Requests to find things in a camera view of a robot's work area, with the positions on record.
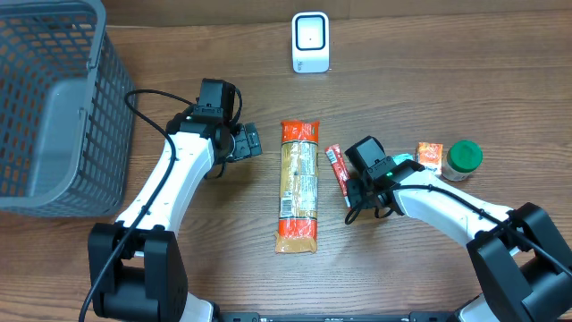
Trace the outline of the red sachet stick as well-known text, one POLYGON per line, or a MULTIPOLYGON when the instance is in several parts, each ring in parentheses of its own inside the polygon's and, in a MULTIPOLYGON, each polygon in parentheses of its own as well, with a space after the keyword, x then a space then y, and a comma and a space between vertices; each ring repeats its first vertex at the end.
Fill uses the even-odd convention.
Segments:
POLYGON ((341 154, 341 148, 339 144, 333 144, 324 149, 324 153, 328 157, 335 177, 341 188, 342 196, 348 208, 351 207, 348 196, 347 181, 349 179, 349 171, 345 164, 344 158, 341 154))

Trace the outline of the mint green wipes pack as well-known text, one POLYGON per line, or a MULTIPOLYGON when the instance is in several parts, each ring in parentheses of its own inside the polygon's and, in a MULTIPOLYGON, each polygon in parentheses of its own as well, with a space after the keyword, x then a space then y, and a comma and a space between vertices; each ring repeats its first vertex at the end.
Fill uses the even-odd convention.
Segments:
POLYGON ((413 156, 409 153, 398 154, 392 157, 392 160, 396 165, 399 165, 407 160, 413 160, 413 159, 414 159, 413 156))

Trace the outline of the spaghetti pack orange ends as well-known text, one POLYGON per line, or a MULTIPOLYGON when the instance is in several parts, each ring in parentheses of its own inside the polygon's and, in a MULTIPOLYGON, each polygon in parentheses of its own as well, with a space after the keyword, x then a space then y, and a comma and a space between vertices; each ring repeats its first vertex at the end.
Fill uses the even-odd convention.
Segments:
POLYGON ((275 251, 317 251, 319 122, 284 120, 275 251))

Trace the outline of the orange snack packet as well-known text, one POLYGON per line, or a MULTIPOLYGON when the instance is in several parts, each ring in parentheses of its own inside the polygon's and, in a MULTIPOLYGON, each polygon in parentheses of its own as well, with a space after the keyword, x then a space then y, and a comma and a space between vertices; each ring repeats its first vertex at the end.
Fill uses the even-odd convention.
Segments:
POLYGON ((419 142, 416 147, 416 161, 436 176, 442 174, 441 143, 419 142))

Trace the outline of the green lid jar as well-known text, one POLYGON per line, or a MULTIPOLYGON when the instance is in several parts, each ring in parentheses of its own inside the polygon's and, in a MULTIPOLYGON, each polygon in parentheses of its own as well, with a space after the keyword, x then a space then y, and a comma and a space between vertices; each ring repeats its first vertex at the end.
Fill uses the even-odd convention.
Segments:
POLYGON ((483 162, 483 151, 471 140, 456 142, 444 155, 442 176, 453 182, 464 181, 483 162))

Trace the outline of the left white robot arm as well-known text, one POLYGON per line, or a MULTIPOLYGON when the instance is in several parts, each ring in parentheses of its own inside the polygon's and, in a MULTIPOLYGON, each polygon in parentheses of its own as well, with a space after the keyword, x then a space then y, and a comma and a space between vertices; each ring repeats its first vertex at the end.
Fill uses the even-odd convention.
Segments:
POLYGON ((91 289, 80 311, 123 321, 217 321, 218 306, 189 292, 177 242, 193 195, 215 165, 205 125, 183 123, 136 199, 88 236, 91 289))

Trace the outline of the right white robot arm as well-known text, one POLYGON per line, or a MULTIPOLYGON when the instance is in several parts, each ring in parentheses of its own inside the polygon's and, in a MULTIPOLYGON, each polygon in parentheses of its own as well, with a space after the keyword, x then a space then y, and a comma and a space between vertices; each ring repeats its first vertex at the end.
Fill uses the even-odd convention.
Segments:
POLYGON ((548 213, 475 198, 422 165, 391 157, 351 163, 352 223, 363 209, 423 221, 466 247, 482 292, 452 321, 555 321, 571 308, 571 249, 548 213))

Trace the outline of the dark grey plastic basket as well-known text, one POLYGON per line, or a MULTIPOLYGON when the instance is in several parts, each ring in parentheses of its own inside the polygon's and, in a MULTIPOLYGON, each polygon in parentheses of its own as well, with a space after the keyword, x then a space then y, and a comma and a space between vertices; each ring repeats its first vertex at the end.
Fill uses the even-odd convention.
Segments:
POLYGON ((110 216, 121 206, 135 85, 99 1, 1 4, 1 208, 110 216))

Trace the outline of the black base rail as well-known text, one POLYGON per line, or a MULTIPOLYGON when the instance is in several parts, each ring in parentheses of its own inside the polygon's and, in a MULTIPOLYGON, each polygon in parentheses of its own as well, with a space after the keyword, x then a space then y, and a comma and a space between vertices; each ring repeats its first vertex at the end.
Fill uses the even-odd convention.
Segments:
POLYGON ((458 322, 452 312, 413 311, 401 315, 260 315, 256 312, 223 312, 217 322, 458 322))

